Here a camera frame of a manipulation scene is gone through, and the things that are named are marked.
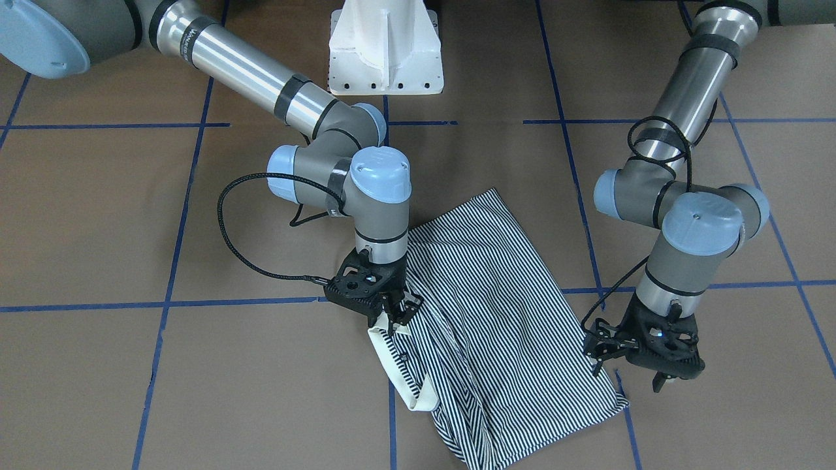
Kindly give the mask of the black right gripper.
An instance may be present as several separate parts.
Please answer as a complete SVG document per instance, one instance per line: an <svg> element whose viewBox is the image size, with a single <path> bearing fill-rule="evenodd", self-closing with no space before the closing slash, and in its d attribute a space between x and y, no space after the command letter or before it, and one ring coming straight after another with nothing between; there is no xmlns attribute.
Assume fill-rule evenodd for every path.
<svg viewBox="0 0 836 470"><path fill-rule="evenodd" d="M376 321L384 313L385 331L392 337L398 328L415 318L425 301L423 296L410 291L406 285L408 255L390 264L373 264L370 261L371 252L356 254L363 277L370 285L370 294L364 298L372 302L372 307L366 316L369 321Z"/></svg>

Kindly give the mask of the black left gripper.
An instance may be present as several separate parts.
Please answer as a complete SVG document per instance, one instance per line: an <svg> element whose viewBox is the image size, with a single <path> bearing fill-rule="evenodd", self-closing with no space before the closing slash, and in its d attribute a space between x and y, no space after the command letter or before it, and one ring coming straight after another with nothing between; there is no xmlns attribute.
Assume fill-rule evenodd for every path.
<svg viewBox="0 0 836 470"><path fill-rule="evenodd" d="M637 348L629 348L626 355L633 365L699 366L695 315L657 315L642 303L637 294L633 294L618 329L619 333L605 319L595 319L591 330L585 333L583 354L593 363L593 377L601 373L604 361L620 354L621 342L616 336L636 340ZM652 378L652 392L660 393L665 384L676 378L675 375L657 371Z"/></svg>

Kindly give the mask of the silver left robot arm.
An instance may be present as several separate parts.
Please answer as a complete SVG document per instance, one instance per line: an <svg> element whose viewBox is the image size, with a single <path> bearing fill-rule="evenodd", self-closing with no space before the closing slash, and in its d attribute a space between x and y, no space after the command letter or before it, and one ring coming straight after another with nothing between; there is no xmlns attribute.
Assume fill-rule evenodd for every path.
<svg viewBox="0 0 836 470"><path fill-rule="evenodd" d="M654 372L656 393L704 371L699 303L720 265L771 217L767 197L754 185L695 184L694 149L743 48L768 27L832 24L834 2L711 1L681 17L689 39L677 68L653 113L631 125L627 162L606 170L594 187L599 212L659 234L650 254L629 271L641 277L619 324L602 318L582 324L583 354L594 361L594 373L624 357Z"/></svg>

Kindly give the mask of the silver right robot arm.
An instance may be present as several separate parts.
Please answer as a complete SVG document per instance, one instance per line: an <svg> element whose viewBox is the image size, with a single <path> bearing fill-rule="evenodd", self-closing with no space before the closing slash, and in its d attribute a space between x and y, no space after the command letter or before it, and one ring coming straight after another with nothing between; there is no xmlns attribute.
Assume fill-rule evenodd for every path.
<svg viewBox="0 0 836 470"><path fill-rule="evenodd" d="M275 146L298 126L305 140L325 134L307 123L302 95L292 110L286 95L261 98L257 81L236 69L233 48L289 81L288 93L305 77L221 25L204 35L206 71L195 69L193 41L212 23L191 1L2 2L2 54L29 69L2 124L2 142L15 134L12 154L2 154L3 311L168 309L206 130L230 127L211 116L214 90L268 124L260 145ZM53 113L191 104L197 81L201 112L170 122L19 124L37 74L55 83L42 104Z"/></svg>

